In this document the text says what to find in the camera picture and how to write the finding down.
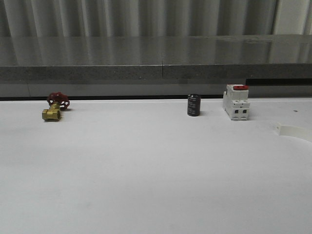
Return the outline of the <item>grey stone counter ledge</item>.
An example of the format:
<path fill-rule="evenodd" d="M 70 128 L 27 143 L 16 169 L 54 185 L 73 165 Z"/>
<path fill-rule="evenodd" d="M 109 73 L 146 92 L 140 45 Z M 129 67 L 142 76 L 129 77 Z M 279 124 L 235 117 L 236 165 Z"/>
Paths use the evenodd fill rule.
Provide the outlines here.
<path fill-rule="evenodd" d="M 253 98 L 312 94 L 312 38 L 2 37 L 0 97 L 220 97 L 245 84 Z"/>

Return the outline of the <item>black cylindrical capacitor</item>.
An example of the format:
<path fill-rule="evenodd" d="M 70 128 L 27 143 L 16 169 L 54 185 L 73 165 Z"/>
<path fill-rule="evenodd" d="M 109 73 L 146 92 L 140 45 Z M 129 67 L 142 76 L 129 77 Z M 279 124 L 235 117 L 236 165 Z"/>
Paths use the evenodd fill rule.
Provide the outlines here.
<path fill-rule="evenodd" d="M 189 94 L 187 102 L 187 114 L 191 117 L 200 115 L 201 96 L 198 94 Z"/>

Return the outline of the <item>grey pleated curtain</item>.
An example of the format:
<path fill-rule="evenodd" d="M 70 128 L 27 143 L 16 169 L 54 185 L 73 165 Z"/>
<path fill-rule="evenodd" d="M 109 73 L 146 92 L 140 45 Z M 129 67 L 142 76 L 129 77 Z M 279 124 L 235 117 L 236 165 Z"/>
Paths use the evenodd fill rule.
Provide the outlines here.
<path fill-rule="evenodd" d="M 309 0 L 3 0 L 3 37 L 309 35 Z"/>

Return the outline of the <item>white circuit breaker red switch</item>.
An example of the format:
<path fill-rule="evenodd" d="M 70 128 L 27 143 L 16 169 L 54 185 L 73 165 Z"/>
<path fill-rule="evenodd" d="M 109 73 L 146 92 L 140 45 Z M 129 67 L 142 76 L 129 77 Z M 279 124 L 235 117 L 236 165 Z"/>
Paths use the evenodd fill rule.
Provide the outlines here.
<path fill-rule="evenodd" d="M 227 84 L 223 93 L 223 109 L 231 120 L 248 120 L 250 102 L 249 87 L 243 84 Z"/>

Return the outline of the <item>brass valve red handwheel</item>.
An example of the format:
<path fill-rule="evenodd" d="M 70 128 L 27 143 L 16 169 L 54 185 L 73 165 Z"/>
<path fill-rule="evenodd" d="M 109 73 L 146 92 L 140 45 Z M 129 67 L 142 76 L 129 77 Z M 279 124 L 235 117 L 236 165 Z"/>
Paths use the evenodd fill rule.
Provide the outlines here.
<path fill-rule="evenodd" d="M 49 104 L 48 109 L 42 111 L 42 119 L 45 121 L 59 121 L 61 119 L 61 111 L 67 110 L 70 100 L 67 95 L 56 92 L 50 93 L 47 98 Z"/>

